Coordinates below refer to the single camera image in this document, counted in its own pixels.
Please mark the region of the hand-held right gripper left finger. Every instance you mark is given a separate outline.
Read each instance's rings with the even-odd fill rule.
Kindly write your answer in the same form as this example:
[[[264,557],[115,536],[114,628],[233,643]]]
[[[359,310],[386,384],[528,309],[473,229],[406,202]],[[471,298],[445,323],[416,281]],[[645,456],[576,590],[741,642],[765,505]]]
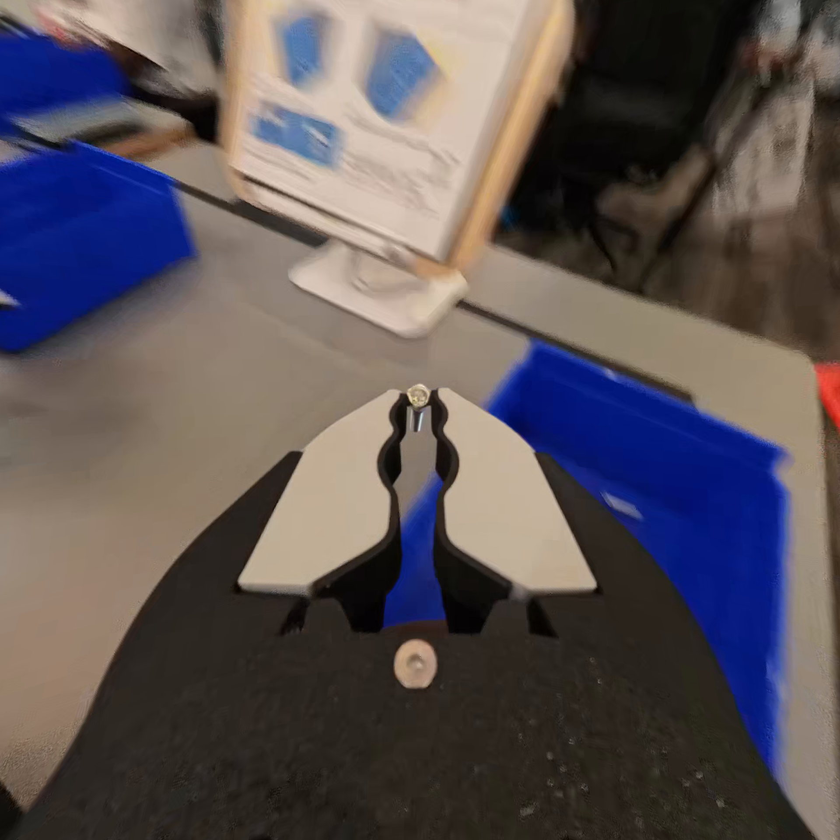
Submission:
[[[238,588],[338,601],[381,621],[402,566],[395,483],[409,402],[389,390],[335,421],[301,452]]]

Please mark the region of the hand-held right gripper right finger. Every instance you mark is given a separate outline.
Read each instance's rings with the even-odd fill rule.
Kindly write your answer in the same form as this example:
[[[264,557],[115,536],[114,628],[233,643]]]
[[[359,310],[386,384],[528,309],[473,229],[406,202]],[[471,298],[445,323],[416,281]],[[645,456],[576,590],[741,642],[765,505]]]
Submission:
[[[451,389],[429,397],[436,440],[433,560],[446,619],[495,604],[592,595],[598,584],[547,477],[551,458]]]

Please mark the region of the blue plastic bin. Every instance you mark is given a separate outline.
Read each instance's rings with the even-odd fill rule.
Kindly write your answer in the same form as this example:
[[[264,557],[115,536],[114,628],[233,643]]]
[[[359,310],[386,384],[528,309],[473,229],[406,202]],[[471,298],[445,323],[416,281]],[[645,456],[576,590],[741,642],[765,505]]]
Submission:
[[[678,721],[718,702],[714,657],[770,772],[782,752],[784,451],[626,374],[533,342],[475,401],[563,471],[563,512],[608,562],[617,592],[538,600],[540,629],[565,652],[605,654],[625,679],[673,697]],[[635,522],[607,491],[644,514]]]
[[[41,35],[1,37],[2,134],[13,131],[13,117],[129,90],[122,69],[100,47],[66,47]]]
[[[79,142],[2,163],[2,351],[42,343],[195,256],[166,174]]]

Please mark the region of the grey desk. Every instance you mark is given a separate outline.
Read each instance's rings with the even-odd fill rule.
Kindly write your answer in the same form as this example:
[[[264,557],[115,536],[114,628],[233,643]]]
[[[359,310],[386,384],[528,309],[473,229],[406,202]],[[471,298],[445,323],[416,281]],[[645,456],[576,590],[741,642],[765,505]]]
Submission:
[[[2,358],[2,783],[27,809],[177,556],[288,450],[388,388],[486,399],[531,336],[688,394],[789,461],[786,793],[838,838],[838,698],[823,411],[807,356],[488,248],[467,302],[403,340],[299,291],[302,234],[235,203],[217,147],[150,167],[199,256]]]

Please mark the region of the orange traffic cone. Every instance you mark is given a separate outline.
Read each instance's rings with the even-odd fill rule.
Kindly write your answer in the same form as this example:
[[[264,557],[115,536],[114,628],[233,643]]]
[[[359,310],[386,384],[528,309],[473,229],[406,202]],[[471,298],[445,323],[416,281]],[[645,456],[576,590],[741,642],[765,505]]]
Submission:
[[[839,431],[839,363],[816,363],[814,370],[822,407],[835,429]]]

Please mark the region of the printed instruction sheet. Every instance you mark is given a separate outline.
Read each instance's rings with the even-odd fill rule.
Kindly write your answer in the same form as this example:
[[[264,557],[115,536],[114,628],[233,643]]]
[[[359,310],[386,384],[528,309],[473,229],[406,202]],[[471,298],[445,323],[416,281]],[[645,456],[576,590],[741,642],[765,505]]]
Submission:
[[[546,2],[243,2],[228,162],[443,259]]]

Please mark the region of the grey metal plate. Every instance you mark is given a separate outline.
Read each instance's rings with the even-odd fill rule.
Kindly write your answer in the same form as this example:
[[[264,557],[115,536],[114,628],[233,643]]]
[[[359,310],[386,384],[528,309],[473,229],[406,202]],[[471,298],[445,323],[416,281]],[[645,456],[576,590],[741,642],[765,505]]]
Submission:
[[[144,126],[142,111],[124,97],[53,104],[11,113],[6,121],[15,138],[51,148],[71,141],[107,140],[135,133]]]

